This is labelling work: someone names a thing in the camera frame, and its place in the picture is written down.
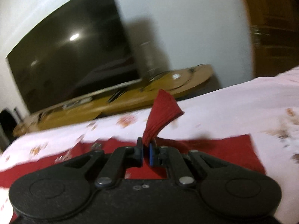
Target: silver screw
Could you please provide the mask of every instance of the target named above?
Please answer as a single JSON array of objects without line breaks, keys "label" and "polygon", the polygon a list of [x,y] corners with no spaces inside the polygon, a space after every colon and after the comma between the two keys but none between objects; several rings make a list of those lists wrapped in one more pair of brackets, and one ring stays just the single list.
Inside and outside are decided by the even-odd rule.
[{"label": "silver screw", "polygon": [[141,186],[140,185],[135,185],[135,186],[133,186],[133,189],[134,190],[141,190]]},{"label": "silver screw", "polygon": [[97,179],[97,183],[99,185],[105,186],[105,185],[111,184],[112,179],[110,179],[109,177],[101,177],[101,178]]},{"label": "silver screw", "polygon": [[183,185],[192,184],[194,182],[194,178],[189,177],[189,176],[184,176],[184,177],[179,178],[179,182]]}]

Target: tv stand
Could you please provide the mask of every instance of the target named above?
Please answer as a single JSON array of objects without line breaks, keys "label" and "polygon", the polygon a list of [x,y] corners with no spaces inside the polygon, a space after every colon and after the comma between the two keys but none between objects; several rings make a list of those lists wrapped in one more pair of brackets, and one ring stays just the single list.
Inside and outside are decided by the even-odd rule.
[{"label": "tv stand", "polygon": [[211,65],[199,65],[182,70],[163,73],[149,85],[143,87],[122,88],[117,93],[107,93],[82,105],[69,109],[57,109],[45,114],[38,121],[38,114],[32,114],[24,119],[13,131],[14,136],[21,136],[28,132],[47,130],[65,125],[77,124],[85,121],[130,112],[152,106],[159,89],[164,89],[175,98],[180,98],[203,87],[213,75]]}]

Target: black chair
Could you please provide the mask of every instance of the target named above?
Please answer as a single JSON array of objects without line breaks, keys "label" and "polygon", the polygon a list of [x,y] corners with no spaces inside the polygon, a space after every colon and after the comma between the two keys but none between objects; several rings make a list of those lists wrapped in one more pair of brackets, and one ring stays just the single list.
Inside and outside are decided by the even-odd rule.
[{"label": "black chair", "polygon": [[13,136],[13,130],[17,126],[17,122],[8,110],[2,110],[0,113],[0,125],[7,137],[9,144],[11,144],[16,137]]}]

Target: red cloth corner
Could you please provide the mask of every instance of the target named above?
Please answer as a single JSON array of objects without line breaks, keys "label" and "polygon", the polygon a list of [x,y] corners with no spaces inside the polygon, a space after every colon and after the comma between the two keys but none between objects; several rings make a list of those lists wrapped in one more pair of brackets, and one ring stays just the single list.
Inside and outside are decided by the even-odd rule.
[{"label": "red cloth corner", "polygon": [[148,147],[150,140],[154,139],[166,125],[183,114],[174,97],[160,89],[143,132],[143,144]]}]

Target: television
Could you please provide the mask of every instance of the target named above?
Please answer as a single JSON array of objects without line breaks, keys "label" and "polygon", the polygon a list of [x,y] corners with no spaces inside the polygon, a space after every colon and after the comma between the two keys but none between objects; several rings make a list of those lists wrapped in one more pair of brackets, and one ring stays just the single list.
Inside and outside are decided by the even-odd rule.
[{"label": "television", "polygon": [[31,113],[141,81],[114,0],[70,0],[7,59]]}]

